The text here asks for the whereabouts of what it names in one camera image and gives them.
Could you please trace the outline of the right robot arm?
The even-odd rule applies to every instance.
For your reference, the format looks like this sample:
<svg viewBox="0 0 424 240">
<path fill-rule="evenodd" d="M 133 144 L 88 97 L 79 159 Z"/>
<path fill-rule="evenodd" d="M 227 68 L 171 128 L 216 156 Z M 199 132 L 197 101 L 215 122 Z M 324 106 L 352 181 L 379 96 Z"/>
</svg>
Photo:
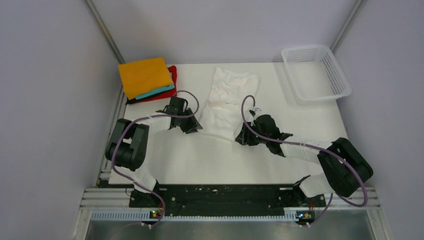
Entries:
<svg viewBox="0 0 424 240">
<path fill-rule="evenodd" d="M 293 192 L 293 200 L 299 206 L 307 206 L 315 196 L 321 194 L 336 193 L 350 197 L 374 174 L 372 167 L 348 139 L 302 139 L 280 131 L 269 114 L 244 123 L 235 141 L 242 146 L 264 144 L 274 155 L 321 166 L 322 173 L 307 175 L 295 183 L 299 189 Z"/>
</svg>

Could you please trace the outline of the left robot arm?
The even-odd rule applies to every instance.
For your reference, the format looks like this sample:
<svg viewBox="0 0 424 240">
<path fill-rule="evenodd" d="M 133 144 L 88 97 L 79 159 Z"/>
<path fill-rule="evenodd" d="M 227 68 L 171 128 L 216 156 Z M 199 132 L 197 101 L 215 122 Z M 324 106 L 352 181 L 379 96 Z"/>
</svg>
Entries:
<svg viewBox="0 0 424 240">
<path fill-rule="evenodd" d="M 188 107 L 184 98 L 173 96 L 169 104 L 151 115 L 116 121 L 105 148 L 105 158 L 112 164 L 115 174 L 130 181 L 140 192 L 141 200 L 149 207 L 160 202 L 160 193 L 155 190 L 157 180 L 144 164 L 148 156 L 149 139 L 153 135 L 180 128 L 192 134 L 203 127 L 195 117 L 196 110 Z"/>
</svg>

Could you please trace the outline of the white t shirt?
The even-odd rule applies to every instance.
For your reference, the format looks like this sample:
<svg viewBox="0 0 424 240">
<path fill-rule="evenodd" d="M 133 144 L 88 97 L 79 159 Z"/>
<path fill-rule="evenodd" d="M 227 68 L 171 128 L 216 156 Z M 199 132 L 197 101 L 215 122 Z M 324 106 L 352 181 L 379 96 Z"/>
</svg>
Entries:
<svg viewBox="0 0 424 240">
<path fill-rule="evenodd" d="M 243 124 L 242 110 L 247 111 L 252 106 L 247 104 L 242 107 L 242 101 L 248 95 L 256 95 L 260 79 L 257 74 L 216 67 L 199 119 L 202 129 L 198 132 L 235 141 Z"/>
</svg>

